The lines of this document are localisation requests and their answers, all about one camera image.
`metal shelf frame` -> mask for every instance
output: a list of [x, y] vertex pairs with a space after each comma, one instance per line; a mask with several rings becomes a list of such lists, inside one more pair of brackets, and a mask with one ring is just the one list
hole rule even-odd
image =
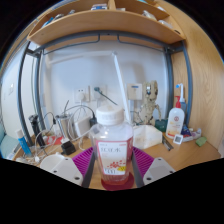
[[[41, 125], [41, 129], [45, 129], [45, 124], [44, 124], [44, 120], [43, 120], [43, 114], [42, 114], [42, 110], [41, 110], [41, 105], [40, 105], [40, 96], [39, 96], [39, 67], [40, 67], [40, 59], [42, 55], [46, 55], [49, 54], [51, 52], [54, 52], [56, 50], [60, 50], [66, 47], [71, 47], [71, 46], [78, 46], [81, 44], [91, 44], [91, 43], [97, 43], [100, 41], [100, 37], [101, 36], [116, 36], [117, 37], [117, 41], [119, 43], [122, 44], [134, 44], [134, 43], [129, 43], [129, 42], [123, 42], [120, 40], [120, 37], [130, 37], [130, 38], [135, 38], [135, 39], [139, 39], [139, 40], [144, 40], [156, 45], [161, 46], [161, 49], [157, 49], [157, 48], [152, 48], [154, 50], [159, 50], [162, 51], [165, 54], [165, 58], [166, 58], [166, 62], [167, 62], [167, 70], [168, 70], [168, 80], [169, 80], [169, 101], [168, 101], [168, 111], [170, 111], [173, 108], [173, 99], [174, 99], [174, 78], [173, 78], [173, 67], [172, 67], [172, 60], [171, 60], [171, 55], [175, 54], [177, 52], [183, 52], [184, 53], [184, 57], [185, 57], [185, 61], [186, 61], [186, 66], [187, 66], [187, 74], [188, 74], [188, 104], [187, 104], [187, 114], [186, 114], [186, 119], [185, 119], [185, 124], [188, 125], [189, 120], [190, 120], [190, 114], [191, 114], [191, 108], [192, 108], [192, 96], [193, 96], [193, 83], [192, 83], [192, 72], [191, 72], [191, 66], [190, 66], [190, 60], [187, 54], [187, 50], [186, 50], [186, 46], [184, 41], [180, 42], [181, 46], [180, 47], [174, 47], [173, 45], [169, 45], [166, 43], [163, 43], [161, 41], [158, 41], [156, 39], [144, 36], [144, 35], [140, 35], [140, 34], [136, 34], [136, 33], [130, 33], [130, 32], [123, 32], [123, 31], [116, 31], [116, 30], [98, 30], [98, 31], [87, 31], [87, 32], [82, 32], [82, 33], [76, 33], [76, 34], [72, 34], [72, 35], [68, 35], [68, 36], [64, 36], [58, 39], [55, 39], [53, 41], [50, 41], [42, 46], [40, 46], [39, 48], [37, 48], [36, 50], [32, 51], [29, 49], [29, 45], [30, 42], [27, 42], [27, 46], [23, 52], [23, 56], [21, 58], [20, 61], [20, 69], [19, 69], [19, 73], [18, 73], [18, 80], [17, 80], [17, 105], [18, 105], [18, 113], [19, 113], [19, 117], [20, 117], [20, 122], [22, 125], [22, 129], [24, 132], [24, 135], [26, 136], [26, 140], [28, 141], [28, 143], [30, 145], [33, 145], [32, 141], [31, 141], [31, 137], [29, 135], [26, 123], [25, 123], [25, 119], [24, 119], [24, 113], [23, 113], [23, 107], [22, 107], [22, 99], [21, 99], [21, 80], [22, 80], [22, 69], [23, 69], [23, 64], [24, 64], [24, 60], [25, 60], [25, 56], [26, 55], [30, 55], [33, 57], [37, 58], [37, 63], [36, 63], [36, 68], [35, 68], [35, 81], [34, 81], [34, 85], [35, 85], [35, 104], [36, 104], [36, 108], [37, 108], [37, 115], [39, 117], [40, 120], [40, 125]], [[72, 45], [66, 45], [64, 47], [58, 48], [56, 50], [53, 51], [49, 51], [47, 53], [44, 52], [44, 50], [48, 47], [54, 46], [58, 43], [62, 43], [64, 41], [67, 40], [72, 40], [72, 39], [77, 39], [77, 38], [81, 38], [81, 37], [89, 37], [89, 36], [98, 36], [98, 39], [96, 41], [93, 42], [80, 42], [77, 44], [72, 44]]]

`small bottle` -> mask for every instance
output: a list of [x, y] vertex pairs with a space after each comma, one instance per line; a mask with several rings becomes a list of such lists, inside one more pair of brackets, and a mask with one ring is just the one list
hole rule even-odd
[[25, 152], [25, 154], [27, 156], [32, 156], [32, 153], [30, 151], [30, 148], [27, 145], [26, 140], [25, 140], [25, 138], [23, 136], [22, 130], [21, 129], [16, 130], [16, 135], [17, 135], [18, 141], [19, 141], [19, 143], [20, 143], [23, 151]]
[[180, 107], [181, 109], [184, 111], [184, 115], [186, 115], [186, 112], [187, 112], [187, 105], [185, 103], [185, 99], [184, 99], [184, 86], [182, 83], [180, 84], [177, 84], [176, 85], [176, 88], [179, 88], [181, 87], [181, 95], [180, 95]]
[[107, 185], [123, 185], [130, 172], [133, 128], [124, 122], [119, 106], [101, 106], [96, 110], [98, 124], [90, 129], [90, 139], [101, 173]]
[[176, 134], [180, 134], [184, 123], [184, 111], [181, 109], [180, 96], [177, 97], [176, 107], [169, 112], [166, 136], [168, 138], [174, 138]]
[[71, 15], [71, 14], [73, 14], [73, 13], [75, 13], [75, 10], [74, 10], [74, 9], [72, 9], [72, 10], [68, 13], [68, 15]]

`wooden countertop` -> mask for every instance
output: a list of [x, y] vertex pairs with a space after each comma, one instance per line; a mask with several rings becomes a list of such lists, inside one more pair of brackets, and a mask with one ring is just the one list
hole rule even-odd
[[[220, 154], [217, 151], [217, 149], [215, 149], [212, 145], [210, 145], [207, 142], [203, 146], [199, 147], [195, 143], [195, 140], [192, 140], [189, 142], [183, 142], [181, 145], [177, 145], [172, 142], [172, 139], [169, 139], [167, 137], [166, 137], [166, 139], [174, 147], [170, 151], [168, 151], [167, 148], [163, 144], [158, 144], [156, 146], [149, 147], [143, 151], [154, 158], [162, 157], [176, 171], [181, 170], [190, 165], [195, 165], [195, 164], [199, 164], [199, 163], [203, 163], [203, 162], [220, 159]], [[76, 141], [74, 143], [74, 145], [75, 145], [77, 151], [72, 153], [69, 156], [66, 156], [66, 155], [64, 155], [64, 156], [73, 158], [74, 156], [76, 156], [82, 152], [82, 150], [79, 149], [79, 147], [78, 147], [78, 141]], [[87, 149], [90, 147], [91, 147], [90, 140], [88, 138], [84, 138], [82, 148]], [[60, 145], [55, 145], [52, 148], [51, 148], [51, 146], [49, 146], [45, 150], [46, 150], [46, 152], [48, 152], [49, 150], [51, 151], [52, 149], [55, 149], [55, 150], [52, 151], [50, 154], [55, 154], [56, 152], [62, 152]], [[15, 161], [16, 158], [22, 156], [23, 154], [24, 154], [24, 152], [20, 148], [18, 150], [18, 152], [16, 153], [16, 155], [14, 156], [13, 160]], [[105, 190], [101, 184], [101, 176], [100, 176], [100, 172], [98, 170], [96, 161], [94, 164], [92, 179], [91, 179], [89, 188]]]

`bottle label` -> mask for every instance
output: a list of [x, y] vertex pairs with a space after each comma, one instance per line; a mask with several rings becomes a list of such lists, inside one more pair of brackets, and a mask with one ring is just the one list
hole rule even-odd
[[127, 141], [96, 141], [101, 169], [106, 175], [124, 175], [133, 138]]
[[31, 154], [31, 151], [30, 151], [30, 148], [28, 147], [27, 143], [26, 143], [26, 140], [24, 137], [22, 138], [19, 138], [18, 139], [23, 151], [25, 152], [25, 154], [27, 155], [30, 155]]
[[169, 136], [174, 137], [176, 134], [180, 134], [182, 122], [180, 121], [180, 118], [178, 116], [175, 116], [173, 121], [171, 120], [169, 124], [171, 126], [171, 129], [167, 132]]

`lotion bottle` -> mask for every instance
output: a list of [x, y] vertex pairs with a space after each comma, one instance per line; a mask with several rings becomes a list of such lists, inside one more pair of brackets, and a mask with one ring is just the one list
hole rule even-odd
[[181, 109], [180, 96], [177, 97], [176, 107], [169, 112], [166, 136], [173, 139], [176, 134], [180, 134], [184, 123], [184, 111]]

